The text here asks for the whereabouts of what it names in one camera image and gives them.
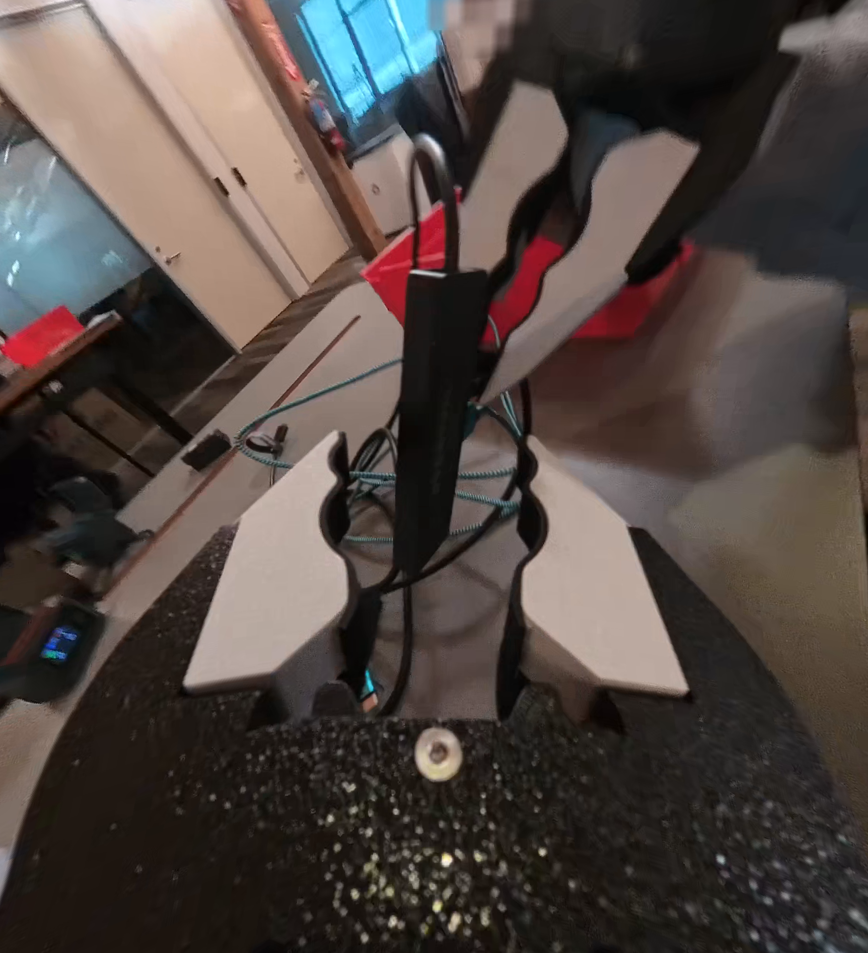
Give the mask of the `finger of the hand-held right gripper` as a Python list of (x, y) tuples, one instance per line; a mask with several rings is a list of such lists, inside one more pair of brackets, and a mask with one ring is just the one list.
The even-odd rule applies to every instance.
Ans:
[(506, 338), (481, 399), (528, 377), (627, 284), (627, 265), (700, 148), (669, 131), (611, 149), (592, 181), (577, 242), (545, 273), (530, 313)]
[(505, 282), (562, 189), (568, 124), (553, 89), (515, 80), (460, 207), (460, 265)]

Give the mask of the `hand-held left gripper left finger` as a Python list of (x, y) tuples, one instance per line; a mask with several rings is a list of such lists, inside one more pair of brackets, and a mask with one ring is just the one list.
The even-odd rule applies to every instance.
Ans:
[(347, 477), (345, 434), (330, 432), (238, 519), (186, 694), (314, 697), (344, 672), (340, 632), (359, 589), (341, 548)]

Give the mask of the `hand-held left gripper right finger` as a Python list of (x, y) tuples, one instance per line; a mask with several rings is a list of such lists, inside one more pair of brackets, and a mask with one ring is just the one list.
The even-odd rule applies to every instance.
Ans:
[(569, 719), (591, 719), (609, 691), (689, 698), (628, 523), (536, 436), (517, 467), (525, 552), (498, 654), (498, 717), (513, 715), (529, 685), (551, 689)]

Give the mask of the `red plastic bin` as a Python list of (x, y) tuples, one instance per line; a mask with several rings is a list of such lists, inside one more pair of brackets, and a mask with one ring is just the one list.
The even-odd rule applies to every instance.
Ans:
[[(444, 215), (437, 203), (421, 221), (421, 263), (439, 268), (443, 259)], [(396, 239), (361, 272), (363, 279), (400, 322), (404, 322), (406, 283), (412, 266), (413, 230)], [(563, 247), (546, 237), (532, 239), (522, 262), (506, 289), (499, 292), (489, 309), (489, 316), (503, 337), (527, 315), (527, 307), (540, 292), (543, 272), (560, 256)], [(573, 334), (575, 340), (629, 340), (659, 306), (682, 270), (696, 255), (690, 241), (682, 243), (665, 268), (645, 283), (627, 286), (591, 315)]]

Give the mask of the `black usb hub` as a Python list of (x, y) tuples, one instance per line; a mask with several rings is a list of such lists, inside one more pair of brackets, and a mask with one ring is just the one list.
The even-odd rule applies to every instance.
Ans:
[(482, 269), (408, 276), (392, 550), (394, 567), (407, 578), (448, 535), (487, 302)]

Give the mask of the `white cabinet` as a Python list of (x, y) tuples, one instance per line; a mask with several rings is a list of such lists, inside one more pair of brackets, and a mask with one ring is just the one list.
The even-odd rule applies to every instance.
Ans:
[(412, 225), (407, 172), (412, 144), (403, 128), (393, 125), (359, 149), (352, 173), (381, 232), (397, 235)]

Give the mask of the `small black battery pack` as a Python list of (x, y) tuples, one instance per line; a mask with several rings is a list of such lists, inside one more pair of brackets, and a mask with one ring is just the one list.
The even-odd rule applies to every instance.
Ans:
[(220, 430), (202, 435), (184, 449), (181, 463), (195, 473), (203, 473), (223, 459), (232, 449), (228, 435)]

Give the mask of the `wooden pillar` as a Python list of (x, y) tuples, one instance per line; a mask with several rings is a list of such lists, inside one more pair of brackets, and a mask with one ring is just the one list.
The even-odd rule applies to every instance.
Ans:
[(384, 233), (342, 153), (320, 131), (311, 90), (268, 3), (227, 1), (243, 38), (357, 253), (371, 262), (386, 247)]

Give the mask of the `red fire extinguisher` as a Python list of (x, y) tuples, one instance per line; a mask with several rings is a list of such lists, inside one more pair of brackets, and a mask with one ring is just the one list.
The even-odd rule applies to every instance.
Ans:
[(333, 155), (343, 157), (346, 143), (337, 123), (321, 96), (321, 87), (317, 80), (309, 81), (303, 90), (308, 114), (321, 143)]

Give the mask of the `black charger case with screen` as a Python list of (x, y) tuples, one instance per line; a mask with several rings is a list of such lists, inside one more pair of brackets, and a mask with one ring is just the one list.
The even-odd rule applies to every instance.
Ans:
[(52, 606), (26, 660), (23, 697), (48, 701), (70, 692), (83, 678), (105, 626), (105, 614), (92, 604), (61, 599)]

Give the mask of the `long wooden table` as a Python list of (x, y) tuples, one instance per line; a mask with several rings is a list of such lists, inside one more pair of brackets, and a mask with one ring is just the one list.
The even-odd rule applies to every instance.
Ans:
[(6, 380), (0, 387), (0, 464), (34, 439), (50, 418), (63, 415), (119, 459), (153, 478), (151, 470), (73, 409), (73, 403), (88, 391), (105, 388), (116, 393), (118, 403), (139, 410), (181, 447), (194, 441), (194, 435), (175, 417), (121, 373), (109, 338), (122, 323), (116, 312), (96, 316), (79, 336)]

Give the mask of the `white double door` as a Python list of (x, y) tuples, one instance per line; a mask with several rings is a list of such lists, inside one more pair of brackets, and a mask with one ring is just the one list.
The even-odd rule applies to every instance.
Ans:
[(0, 2), (0, 324), (146, 275), (240, 350), (350, 243), (223, 2)]

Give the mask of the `small red bin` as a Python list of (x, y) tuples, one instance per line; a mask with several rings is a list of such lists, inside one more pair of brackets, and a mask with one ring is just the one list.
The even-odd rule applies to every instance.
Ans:
[(0, 346), (0, 353), (12, 364), (30, 369), (68, 346), (84, 332), (84, 325), (70, 309), (58, 305), (10, 335)]

